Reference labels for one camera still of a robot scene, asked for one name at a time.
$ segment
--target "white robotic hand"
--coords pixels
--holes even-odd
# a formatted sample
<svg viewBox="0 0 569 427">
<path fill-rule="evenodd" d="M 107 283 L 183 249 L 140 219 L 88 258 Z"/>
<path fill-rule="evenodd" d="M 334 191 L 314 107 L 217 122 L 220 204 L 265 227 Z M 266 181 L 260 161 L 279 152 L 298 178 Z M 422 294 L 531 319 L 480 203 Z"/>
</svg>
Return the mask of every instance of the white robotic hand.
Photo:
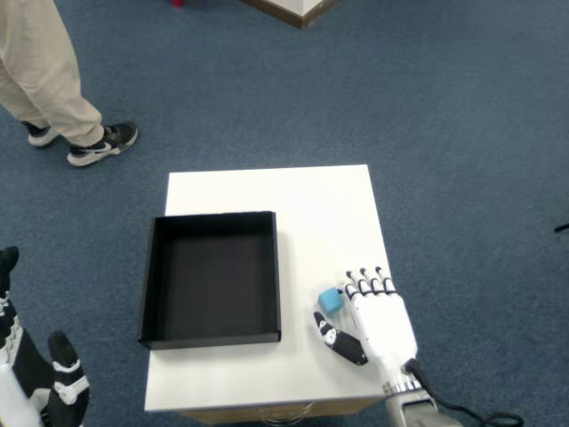
<svg viewBox="0 0 569 427">
<path fill-rule="evenodd" d="M 317 312 L 317 326 L 326 344 L 357 365 L 367 360 L 376 364 L 386 395 L 419 389 L 419 383 L 404 369 L 405 363 L 417 355 L 417 342 L 403 298 L 391 278 L 386 277 L 380 267 L 376 267 L 375 272 L 361 269 L 346 274 L 349 283 L 342 291 L 349 301 L 363 351 L 356 348 L 357 340 L 333 328 Z"/>
</svg>

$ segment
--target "blue carpet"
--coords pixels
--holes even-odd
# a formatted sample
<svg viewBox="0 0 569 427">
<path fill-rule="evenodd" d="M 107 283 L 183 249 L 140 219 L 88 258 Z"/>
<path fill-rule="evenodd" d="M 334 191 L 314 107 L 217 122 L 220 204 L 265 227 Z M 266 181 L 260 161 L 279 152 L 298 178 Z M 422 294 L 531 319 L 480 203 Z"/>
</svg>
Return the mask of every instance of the blue carpet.
<svg viewBox="0 0 569 427">
<path fill-rule="evenodd" d="M 76 170 L 2 110 L 0 246 L 22 251 L 40 349 L 62 328 L 81 352 L 89 425 L 194 425 L 143 412 L 136 342 L 170 171 L 361 163 L 435 388 L 567 424 L 569 3 L 344 0 L 305 31 L 229 0 L 57 5 L 85 97 L 141 136 Z M 387 422 L 379 404 L 304 425 Z"/>
</svg>

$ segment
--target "black tray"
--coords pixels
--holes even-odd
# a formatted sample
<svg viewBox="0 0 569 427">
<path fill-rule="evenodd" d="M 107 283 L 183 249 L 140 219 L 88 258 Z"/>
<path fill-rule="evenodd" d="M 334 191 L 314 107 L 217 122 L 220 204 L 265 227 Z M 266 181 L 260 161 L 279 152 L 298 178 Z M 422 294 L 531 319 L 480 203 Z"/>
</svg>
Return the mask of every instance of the black tray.
<svg viewBox="0 0 569 427">
<path fill-rule="evenodd" d="M 152 350 L 278 342 L 272 212 L 155 218 L 139 341 Z"/>
</svg>

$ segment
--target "beige pants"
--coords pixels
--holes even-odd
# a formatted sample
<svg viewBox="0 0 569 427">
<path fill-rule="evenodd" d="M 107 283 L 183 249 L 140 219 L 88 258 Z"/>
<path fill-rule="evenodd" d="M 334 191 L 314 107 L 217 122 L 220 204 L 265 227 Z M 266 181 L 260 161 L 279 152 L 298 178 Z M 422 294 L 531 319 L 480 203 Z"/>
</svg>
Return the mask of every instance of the beige pants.
<svg viewBox="0 0 569 427">
<path fill-rule="evenodd" d="M 102 138 L 100 113 L 81 95 L 73 45 L 53 0 L 0 0 L 0 103 L 72 144 Z"/>
</svg>

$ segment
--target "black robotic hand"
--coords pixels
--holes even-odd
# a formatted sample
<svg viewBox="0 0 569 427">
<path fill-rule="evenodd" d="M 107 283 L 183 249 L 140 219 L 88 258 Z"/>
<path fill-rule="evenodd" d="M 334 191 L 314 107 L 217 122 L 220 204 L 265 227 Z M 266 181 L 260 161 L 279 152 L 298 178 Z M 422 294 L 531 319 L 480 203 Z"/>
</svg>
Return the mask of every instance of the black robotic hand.
<svg viewBox="0 0 569 427">
<path fill-rule="evenodd" d="M 5 400 L 0 404 L 0 419 L 11 420 L 11 427 L 80 427 L 89 383 L 62 332 L 50 336 L 50 366 L 20 325 L 10 299 L 11 273 L 19 258 L 15 246 L 0 251 L 0 394 Z"/>
</svg>

